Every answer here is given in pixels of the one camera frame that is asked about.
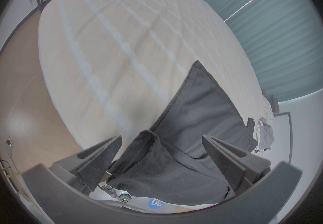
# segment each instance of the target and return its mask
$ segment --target wooden floor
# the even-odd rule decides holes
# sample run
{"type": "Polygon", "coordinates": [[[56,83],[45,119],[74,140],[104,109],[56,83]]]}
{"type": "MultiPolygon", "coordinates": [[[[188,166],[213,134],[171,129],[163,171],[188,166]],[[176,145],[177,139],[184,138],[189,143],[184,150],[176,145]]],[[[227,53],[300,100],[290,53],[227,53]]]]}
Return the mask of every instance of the wooden floor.
{"type": "MultiPolygon", "coordinates": [[[[38,163],[49,167],[82,150],[62,122],[46,88],[39,63],[39,18],[40,12],[31,16],[0,56],[0,158],[10,163],[14,173],[12,161],[23,173],[38,163]],[[12,159],[5,145],[9,138],[12,159]]],[[[19,176],[13,181],[24,190],[19,176]]]]}

